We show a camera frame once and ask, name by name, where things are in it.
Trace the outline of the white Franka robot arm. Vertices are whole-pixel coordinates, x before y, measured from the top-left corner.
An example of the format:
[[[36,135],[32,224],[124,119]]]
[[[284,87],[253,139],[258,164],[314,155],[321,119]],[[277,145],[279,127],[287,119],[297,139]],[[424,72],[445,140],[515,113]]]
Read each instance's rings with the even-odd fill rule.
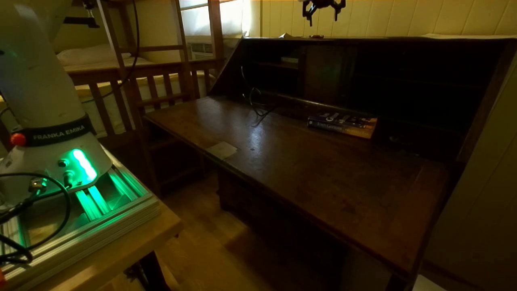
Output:
[[[0,164],[3,205],[25,200],[38,176],[75,192],[119,166],[93,135],[72,79],[53,51],[51,40],[72,1],[0,1],[0,88],[24,137]]]

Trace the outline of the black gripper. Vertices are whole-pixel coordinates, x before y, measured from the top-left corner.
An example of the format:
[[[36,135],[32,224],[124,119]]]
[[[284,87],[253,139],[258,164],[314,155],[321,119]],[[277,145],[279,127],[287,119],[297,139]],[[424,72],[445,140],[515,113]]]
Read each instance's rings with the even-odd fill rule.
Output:
[[[311,21],[316,9],[330,8],[334,16],[339,16],[339,12],[345,8],[345,0],[300,0],[300,3],[301,16],[306,21]]]

